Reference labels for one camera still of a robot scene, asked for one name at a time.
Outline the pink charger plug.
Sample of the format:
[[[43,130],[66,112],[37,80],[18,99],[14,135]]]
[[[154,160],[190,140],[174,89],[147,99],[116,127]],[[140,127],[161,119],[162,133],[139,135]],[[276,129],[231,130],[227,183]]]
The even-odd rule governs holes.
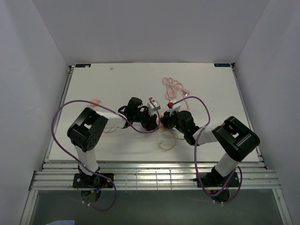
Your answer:
[[[97,99],[97,98],[95,98],[95,99],[92,99],[91,101],[91,106],[92,107],[96,107],[96,105],[99,105],[100,103],[101,103],[101,101],[99,100],[99,99]]]

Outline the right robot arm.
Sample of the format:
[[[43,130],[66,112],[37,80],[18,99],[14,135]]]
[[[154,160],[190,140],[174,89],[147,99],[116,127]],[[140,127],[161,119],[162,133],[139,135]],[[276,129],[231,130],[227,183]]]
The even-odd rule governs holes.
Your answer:
[[[220,125],[206,127],[197,126],[189,111],[165,112],[160,121],[165,128],[175,128],[182,133],[184,140],[192,146],[218,142],[223,147],[225,154],[211,172],[201,178],[204,185],[223,186],[233,169],[261,142],[252,130],[234,116],[228,117]]]

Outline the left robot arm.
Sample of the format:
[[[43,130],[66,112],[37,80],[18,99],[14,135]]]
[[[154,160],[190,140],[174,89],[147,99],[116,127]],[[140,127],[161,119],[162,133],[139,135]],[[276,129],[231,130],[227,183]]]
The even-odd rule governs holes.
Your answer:
[[[77,151],[79,171],[83,173],[83,182],[88,187],[99,183],[99,167],[96,160],[95,147],[107,129],[124,129],[133,123],[140,123],[145,133],[158,128],[158,110],[160,104],[150,98],[147,105],[139,98],[132,97],[128,104],[117,112],[100,112],[86,107],[67,131],[71,143]]]

